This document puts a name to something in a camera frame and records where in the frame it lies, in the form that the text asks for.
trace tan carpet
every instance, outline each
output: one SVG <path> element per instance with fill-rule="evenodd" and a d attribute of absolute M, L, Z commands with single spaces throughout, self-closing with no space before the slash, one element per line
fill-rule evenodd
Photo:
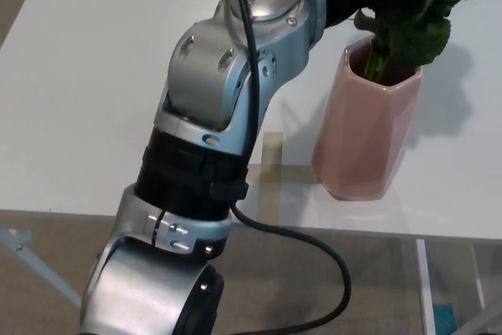
<path fill-rule="evenodd" d="M 110 217 L 0 212 L 0 224 L 32 230 L 28 246 L 81 293 L 107 240 Z M 349 309 L 328 334 L 422 334 L 412 241 L 321 235 L 346 259 L 354 280 Z M 0 247 L 0 334 L 75 335 L 78 309 Z M 340 299 L 340 273 L 310 246 L 235 228 L 214 263 L 225 277 L 215 335 L 313 319 Z"/>

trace robotic arm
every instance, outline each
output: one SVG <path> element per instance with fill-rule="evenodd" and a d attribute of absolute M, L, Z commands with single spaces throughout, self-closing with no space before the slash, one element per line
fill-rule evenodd
<path fill-rule="evenodd" d="M 369 4 L 331 9 L 329 0 L 248 0 L 258 126 L 277 90 L 305 69 L 325 28 L 362 2 Z M 85 288 L 81 335 L 211 334 L 224 280 L 208 261 L 224 251 L 231 205 L 247 192 L 250 83 L 239 2 L 220 0 L 174 49 L 140 174 L 123 192 Z"/>

